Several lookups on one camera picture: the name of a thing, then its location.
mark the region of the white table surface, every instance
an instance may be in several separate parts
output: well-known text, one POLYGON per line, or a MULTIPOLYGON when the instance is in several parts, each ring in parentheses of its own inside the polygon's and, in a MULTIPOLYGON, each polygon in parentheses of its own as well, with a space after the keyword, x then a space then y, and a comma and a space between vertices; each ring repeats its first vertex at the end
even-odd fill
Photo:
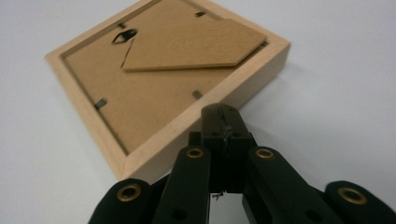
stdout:
MULTIPOLYGON (((1 223, 86 223, 117 182, 44 56, 133 2, 0 2, 1 223)), ((240 110, 258 143, 318 189, 349 180, 396 210, 396 3, 215 2, 292 43, 240 110)), ((240 200, 210 223, 248 223, 240 200)))

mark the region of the hanging hole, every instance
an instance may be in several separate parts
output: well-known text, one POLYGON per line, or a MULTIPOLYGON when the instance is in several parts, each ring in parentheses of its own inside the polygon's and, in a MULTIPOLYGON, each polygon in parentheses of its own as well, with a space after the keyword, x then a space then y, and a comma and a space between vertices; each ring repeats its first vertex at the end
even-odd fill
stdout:
POLYGON ((187 151, 187 156, 196 159, 204 156, 204 152, 199 148, 192 148, 187 151))
POLYGON ((177 221, 186 220, 188 216, 187 211, 184 209, 175 209, 172 214, 172 217, 177 221))
POLYGON ((338 189, 338 194, 346 201, 358 205, 366 204, 367 203, 367 198, 364 196, 364 194, 360 193, 359 191, 352 189, 352 188, 347 188, 343 187, 338 189))
POLYGON ((306 210, 305 211, 306 216, 311 219, 314 222, 322 222, 322 216, 319 212, 314 211, 314 210, 306 210))
POLYGON ((256 151, 256 155, 263 159, 272 159, 274 157, 274 152, 269 149, 260 148, 256 151))
POLYGON ((127 31, 117 34, 111 43, 114 45, 123 44, 123 43, 126 43, 129 39, 133 38, 136 35, 137 35, 136 29, 127 30, 127 31))
POLYGON ((139 197, 142 189, 137 184, 125 186, 117 193, 117 198, 122 202, 130 202, 139 197))

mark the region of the frame backing board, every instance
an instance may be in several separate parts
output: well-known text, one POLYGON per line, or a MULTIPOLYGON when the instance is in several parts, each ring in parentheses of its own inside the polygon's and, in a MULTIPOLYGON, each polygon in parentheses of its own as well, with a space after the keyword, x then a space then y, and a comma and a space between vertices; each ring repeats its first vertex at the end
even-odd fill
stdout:
POLYGON ((47 59, 117 178, 152 182, 172 166, 188 133, 199 127, 202 107, 242 105, 283 68, 289 47, 285 39, 208 1, 143 0, 47 59), (123 63, 134 39, 111 44, 128 29, 137 29, 139 43, 139 35, 226 19, 265 40, 236 65, 128 70, 123 63), (103 99, 106 104, 96 109, 103 99))

